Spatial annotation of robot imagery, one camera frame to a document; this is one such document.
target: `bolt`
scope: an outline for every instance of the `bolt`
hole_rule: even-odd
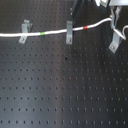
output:
[[[71,42],[71,38],[68,38],[68,42]]]
[[[111,47],[112,47],[112,49],[115,49],[115,47],[113,45]]]
[[[21,41],[24,41],[24,38],[21,38]]]

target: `white cable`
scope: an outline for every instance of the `white cable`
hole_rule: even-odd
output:
[[[45,35],[59,34],[59,33],[64,33],[64,32],[67,32],[67,29],[56,30],[56,31],[47,31],[47,32],[45,32]]]
[[[124,37],[124,35],[122,35],[122,33],[117,30],[117,29],[113,29],[122,39],[126,40],[126,38]]]
[[[123,30],[122,30],[122,34],[123,34],[125,40],[126,40],[126,36],[125,36],[124,30],[125,30],[126,28],[128,28],[128,25],[124,26],[124,28],[123,28]]]
[[[88,25],[88,28],[94,28],[94,27],[96,27],[96,26],[98,26],[98,25],[100,25],[100,24],[102,24],[102,23],[104,23],[104,22],[111,21],[111,20],[112,20],[111,18],[103,19],[103,20],[101,20],[100,22],[98,22],[98,23],[96,23],[96,24]]]
[[[93,28],[96,27],[104,22],[107,21],[111,21],[111,18],[106,18],[104,20],[101,20],[100,22],[93,24],[93,25],[89,25],[87,26],[87,28]],[[78,28],[73,28],[73,31],[79,31],[79,30],[83,30],[83,27],[78,27]],[[45,35],[49,35],[49,34],[59,34],[59,33],[65,33],[67,32],[67,29],[62,29],[62,30],[56,30],[56,31],[46,31]],[[20,37],[20,36],[40,36],[41,33],[40,32],[36,32],[36,33],[10,33],[10,34],[4,34],[4,33],[0,33],[0,37]]]
[[[19,37],[19,36],[40,36],[40,32],[36,32],[36,33],[15,33],[15,34],[0,33],[0,37]]]
[[[117,29],[113,29],[122,39],[126,40],[126,36],[125,36],[125,33],[124,33],[124,30],[128,28],[128,25],[124,26],[123,27],[123,30],[122,30],[122,33],[117,30]]]

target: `cable clip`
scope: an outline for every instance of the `cable clip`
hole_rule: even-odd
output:
[[[22,28],[22,33],[29,33],[32,29],[32,23],[30,23],[29,20],[24,20],[24,23],[21,26]],[[19,43],[25,44],[27,40],[27,36],[21,36]]]

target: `black table surface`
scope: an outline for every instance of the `black table surface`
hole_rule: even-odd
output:
[[[73,1],[1,0],[0,33],[65,29]],[[124,7],[117,28],[128,23]],[[74,27],[109,17],[95,2],[82,3]],[[110,22],[73,33],[0,38],[0,128],[128,128],[128,41],[109,50]]]

